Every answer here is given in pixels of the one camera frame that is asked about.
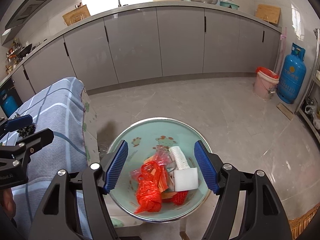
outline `gray cabinet door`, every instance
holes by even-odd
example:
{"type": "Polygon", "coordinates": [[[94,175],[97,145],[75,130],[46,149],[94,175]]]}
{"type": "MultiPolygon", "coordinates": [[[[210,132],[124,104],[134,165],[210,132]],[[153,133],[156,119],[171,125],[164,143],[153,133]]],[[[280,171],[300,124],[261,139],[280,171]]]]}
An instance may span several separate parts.
{"type": "Polygon", "coordinates": [[[20,66],[11,76],[12,81],[14,82],[14,87],[22,101],[22,103],[28,101],[36,93],[33,91],[29,80],[27,80],[26,75],[24,74],[23,65],[20,66]]]}
{"type": "Polygon", "coordinates": [[[278,56],[281,33],[264,26],[264,39],[262,43],[262,55],[260,65],[273,70],[278,56]]]}
{"type": "Polygon", "coordinates": [[[157,8],[163,76],[203,71],[204,9],[157,8]]]}
{"type": "Polygon", "coordinates": [[[67,55],[63,36],[50,42],[33,55],[25,64],[25,70],[36,93],[65,77],[76,74],[67,55]]]}
{"type": "Polygon", "coordinates": [[[76,76],[86,90],[118,83],[103,19],[63,35],[76,76]]]}
{"type": "Polygon", "coordinates": [[[155,8],[121,12],[104,22],[119,83],[162,76],[155,8]]]}
{"type": "Polygon", "coordinates": [[[237,72],[255,72],[261,65],[263,26],[261,23],[240,17],[237,72]]]}
{"type": "Polygon", "coordinates": [[[204,9],[204,73],[239,72],[238,52],[240,16],[204,9]]]}

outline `trash can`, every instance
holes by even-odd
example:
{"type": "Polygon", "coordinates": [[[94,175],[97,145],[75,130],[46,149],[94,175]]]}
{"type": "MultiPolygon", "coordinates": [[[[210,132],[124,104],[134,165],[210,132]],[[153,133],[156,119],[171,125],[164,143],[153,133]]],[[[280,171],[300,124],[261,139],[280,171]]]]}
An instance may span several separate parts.
{"type": "Polygon", "coordinates": [[[279,83],[279,76],[273,71],[258,67],[256,70],[257,77],[254,83],[253,93],[263,100],[270,100],[275,93],[276,85],[279,83]]]}
{"type": "Polygon", "coordinates": [[[201,140],[208,151],[210,147],[204,137],[190,125],[181,121],[156,117],[136,122],[124,130],[111,144],[108,153],[113,152],[119,142],[125,140],[129,145],[129,154],[119,176],[115,189],[110,195],[116,204],[129,215],[154,223],[178,220],[196,210],[209,196],[208,189],[194,156],[194,144],[201,140]],[[144,160],[152,156],[158,146],[179,146],[190,167],[197,167],[198,189],[189,190],[182,205],[162,203],[159,212],[141,212],[135,214],[139,206],[136,199],[138,183],[130,177],[130,172],[141,167],[144,160]]]}

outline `marble floor tile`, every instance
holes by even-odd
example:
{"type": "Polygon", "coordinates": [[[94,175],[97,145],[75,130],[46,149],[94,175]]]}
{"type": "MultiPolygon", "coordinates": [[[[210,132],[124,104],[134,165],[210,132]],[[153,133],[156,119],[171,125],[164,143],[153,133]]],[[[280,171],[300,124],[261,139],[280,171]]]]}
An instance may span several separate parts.
{"type": "MultiPolygon", "coordinates": [[[[98,114],[98,143],[110,145],[126,127],[150,117],[170,117],[204,135],[212,152],[240,171],[262,169],[273,183],[289,219],[320,202],[318,143],[298,116],[292,121],[276,105],[252,93],[255,78],[215,78],[158,83],[91,95],[98,114]]],[[[187,217],[187,234],[201,239],[217,203],[209,198],[187,217]]],[[[241,192],[231,236],[239,232],[241,192]]],[[[179,221],[118,228],[120,236],[180,239],[179,221]]]]}

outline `gas cylinder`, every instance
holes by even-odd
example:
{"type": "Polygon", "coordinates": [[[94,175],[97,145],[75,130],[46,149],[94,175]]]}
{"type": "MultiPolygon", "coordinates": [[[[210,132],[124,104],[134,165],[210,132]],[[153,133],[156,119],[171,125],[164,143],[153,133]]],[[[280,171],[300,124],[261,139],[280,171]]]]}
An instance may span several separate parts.
{"type": "Polygon", "coordinates": [[[306,50],[292,43],[291,54],[284,60],[281,71],[277,94],[282,101],[293,104],[297,98],[304,76],[306,75],[306,65],[303,63],[306,50]]]}

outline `white foam block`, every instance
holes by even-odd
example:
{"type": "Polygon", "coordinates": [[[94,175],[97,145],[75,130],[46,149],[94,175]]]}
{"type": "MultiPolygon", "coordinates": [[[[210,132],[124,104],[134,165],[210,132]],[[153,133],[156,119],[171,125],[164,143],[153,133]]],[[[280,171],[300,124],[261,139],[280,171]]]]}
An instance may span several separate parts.
{"type": "Polygon", "coordinates": [[[198,168],[173,171],[174,191],[192,190],[199,187],[198,168]]]}

